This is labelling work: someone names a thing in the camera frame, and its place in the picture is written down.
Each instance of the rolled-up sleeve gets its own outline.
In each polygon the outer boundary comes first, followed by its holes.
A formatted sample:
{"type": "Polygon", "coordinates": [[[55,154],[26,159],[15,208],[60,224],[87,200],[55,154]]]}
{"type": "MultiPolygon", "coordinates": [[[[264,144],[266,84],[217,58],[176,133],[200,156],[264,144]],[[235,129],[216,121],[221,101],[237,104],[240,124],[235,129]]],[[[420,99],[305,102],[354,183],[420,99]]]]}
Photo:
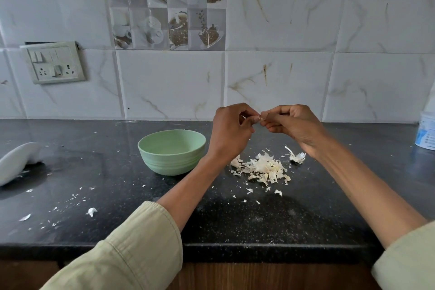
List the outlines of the rolled-up sleeve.
{"type": "Polygon", "coordinates": [[[42,289],[166,289],[182,263],[176,223],[160,204],[144,202],[105,240],[60,270],[42,289]]]}
{"type": "Polygon", "coordinates": [[[372,275],[383,290],[435,289],[435,222],[391,244],[372,275]]]}

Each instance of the hand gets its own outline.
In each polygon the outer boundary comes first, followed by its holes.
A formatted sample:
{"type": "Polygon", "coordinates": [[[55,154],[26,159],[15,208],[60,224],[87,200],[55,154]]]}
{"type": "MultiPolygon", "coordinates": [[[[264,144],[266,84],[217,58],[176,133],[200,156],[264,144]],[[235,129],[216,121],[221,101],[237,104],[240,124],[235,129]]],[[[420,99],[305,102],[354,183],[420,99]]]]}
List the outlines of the hand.
{"type": "Polygon", "coordinates": [[[218,158],[222,166],[227,165],[245,149],[255,132],[252,125],[259,121],[258,112],[246,103],[218,108],[207,155],[218,158]]]}
{"type": "Polygon", "coordinates": [[[320,142],[329,138],[322,123],[308,106],[278,106],[261,113],[261,125],[272,133],[285,133],[296,140],[311,157],[316,157],[320,142]]]}

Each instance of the person's right hand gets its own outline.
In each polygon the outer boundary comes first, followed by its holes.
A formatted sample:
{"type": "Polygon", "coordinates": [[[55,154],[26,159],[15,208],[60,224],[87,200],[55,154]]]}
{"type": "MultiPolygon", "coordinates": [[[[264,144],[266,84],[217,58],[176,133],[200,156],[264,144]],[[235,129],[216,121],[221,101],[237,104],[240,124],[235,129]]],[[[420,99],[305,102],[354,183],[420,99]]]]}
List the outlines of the person's right hand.
{"type": "Polygon", "coordinates": [[[311,157],[316,157],[318,145],[329,138],[322,123],[308,106],[278,106],[261,113],[261,123],[272,133],[292,137],[311,157]]]}

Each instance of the kitchen backsplash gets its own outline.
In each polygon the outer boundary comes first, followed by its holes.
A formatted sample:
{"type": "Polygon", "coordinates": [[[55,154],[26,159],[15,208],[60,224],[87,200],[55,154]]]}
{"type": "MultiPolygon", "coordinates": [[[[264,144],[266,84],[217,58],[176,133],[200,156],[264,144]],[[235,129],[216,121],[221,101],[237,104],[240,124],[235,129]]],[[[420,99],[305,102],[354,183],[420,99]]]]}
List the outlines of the kitchen backsplash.
{"type": "Polygon", "coordinates": [[[0,118],[210,120],[247,102],[325,122],[435,111],[435,0],[0,0],[0,118]],[[76,41],[87,80],[19,46],[76,41]]]}

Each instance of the power socket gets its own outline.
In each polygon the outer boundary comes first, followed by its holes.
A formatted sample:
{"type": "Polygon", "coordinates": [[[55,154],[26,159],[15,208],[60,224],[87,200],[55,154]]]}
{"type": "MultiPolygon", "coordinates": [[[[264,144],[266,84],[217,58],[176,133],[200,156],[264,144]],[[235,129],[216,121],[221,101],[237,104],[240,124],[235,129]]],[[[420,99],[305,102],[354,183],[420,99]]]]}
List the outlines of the power socket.
{"type": "Polygon", "coordinates": [[[21,46],[34,84],[86,80],[74,41],[21,46]]]}

